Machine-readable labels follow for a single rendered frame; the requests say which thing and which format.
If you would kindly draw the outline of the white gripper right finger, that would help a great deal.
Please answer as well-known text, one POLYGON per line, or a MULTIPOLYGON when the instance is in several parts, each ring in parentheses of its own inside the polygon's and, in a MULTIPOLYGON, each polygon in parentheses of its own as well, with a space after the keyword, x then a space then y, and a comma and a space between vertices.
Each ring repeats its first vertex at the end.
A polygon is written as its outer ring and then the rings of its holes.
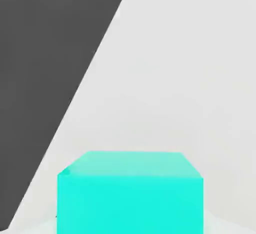
POLYGON ((225 234, 227 222, 214 216, 208 210, 204 211, 204 234, 225 234))

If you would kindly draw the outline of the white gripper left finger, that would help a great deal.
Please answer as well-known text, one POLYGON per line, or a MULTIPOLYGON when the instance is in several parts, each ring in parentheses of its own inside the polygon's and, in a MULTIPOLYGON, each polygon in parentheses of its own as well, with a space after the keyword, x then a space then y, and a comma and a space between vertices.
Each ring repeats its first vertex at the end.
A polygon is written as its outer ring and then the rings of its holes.
POLYGON ((57 217, 54 216, 40 223, 39 234, 57 234, 57 217))

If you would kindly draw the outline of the small cyan cube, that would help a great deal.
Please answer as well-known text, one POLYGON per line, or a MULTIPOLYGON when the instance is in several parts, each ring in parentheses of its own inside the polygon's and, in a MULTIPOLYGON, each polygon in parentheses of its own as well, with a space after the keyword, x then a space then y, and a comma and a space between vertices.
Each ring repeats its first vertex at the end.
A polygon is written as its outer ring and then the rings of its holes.
POLYGON ((204 234, 204 179, 178 152, 89 151, 57 176, 56 234, 204 234))

